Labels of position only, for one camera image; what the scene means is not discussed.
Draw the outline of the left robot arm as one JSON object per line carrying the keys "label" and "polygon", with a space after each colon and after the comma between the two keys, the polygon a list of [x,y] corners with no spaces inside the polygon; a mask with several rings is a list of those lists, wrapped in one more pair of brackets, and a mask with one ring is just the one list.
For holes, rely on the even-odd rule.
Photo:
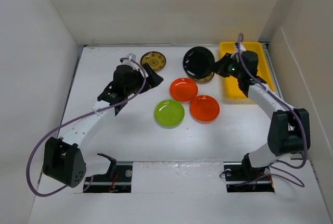
{"label": "left robot arm", "polygon": [[163,82],[148,64],[122,58],[112,81],[97,97],[92,110],[79,117],[77,124],[60,138],[49,138],[45,143],[43,173],[65,186],[74,188],[86,175],[83,147],[93,138],[110,113],[120,110],[139,94]]}

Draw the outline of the green plate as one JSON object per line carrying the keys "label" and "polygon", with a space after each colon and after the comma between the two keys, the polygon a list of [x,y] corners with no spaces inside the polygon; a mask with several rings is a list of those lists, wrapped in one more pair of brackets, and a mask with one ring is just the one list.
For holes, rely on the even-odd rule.
{"label": "green plate", "polygon": [[183,121],[185,109],[180,102],[173,99],[165,99],[155,107],[154,117],[160,126],[174,128]]}

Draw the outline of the black plate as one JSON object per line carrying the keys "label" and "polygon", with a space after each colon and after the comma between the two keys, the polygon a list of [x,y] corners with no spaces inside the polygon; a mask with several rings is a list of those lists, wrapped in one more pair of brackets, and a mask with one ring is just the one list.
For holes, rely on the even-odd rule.
{"label": "black plate", "polygon": [[186,52],[183,58],[185,73],[192,79],[201,80],[213,72],[215,63],[210,50],[202,46],[196,46]]}

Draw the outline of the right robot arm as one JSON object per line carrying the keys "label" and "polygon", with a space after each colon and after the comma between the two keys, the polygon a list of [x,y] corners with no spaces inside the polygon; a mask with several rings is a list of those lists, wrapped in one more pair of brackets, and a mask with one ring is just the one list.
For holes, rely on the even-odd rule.
{"label": "right robot arm", "polygon": [[257,75],[258,56],[252,51],[225,54],[213,65],[221,77],[234,77],[243,94],[255,102],[269,117],[271,123],[267,143],[248,153],[242,160],[240,172],[246,179],[253,179],[260,169],[280,162],[287,154],[303,153],[302,168],[310,148],[310,118],[304,108],[295,108],[276,96],[265,80]]}

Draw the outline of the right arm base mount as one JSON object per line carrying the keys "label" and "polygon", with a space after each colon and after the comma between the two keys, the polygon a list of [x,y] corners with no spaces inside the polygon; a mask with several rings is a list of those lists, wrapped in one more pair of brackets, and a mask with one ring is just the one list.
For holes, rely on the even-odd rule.
{"label": "right arm base mount", "polygon": [[228,193],[274,193],[274,184],[268,166],[252,168],[250,163],[242,161],[224,162],[224,170],[220,178],[225,180]]}

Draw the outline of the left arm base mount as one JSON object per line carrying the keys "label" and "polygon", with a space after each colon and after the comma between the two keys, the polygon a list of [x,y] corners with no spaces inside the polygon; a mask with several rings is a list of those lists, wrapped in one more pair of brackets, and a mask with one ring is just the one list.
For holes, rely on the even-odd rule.
{"label": "left arm base mount", "polygon": [[106,172],[86,177],[83,193],[131,193],[133,162],[120,161],[103,153],[97,154],[108,160]]}

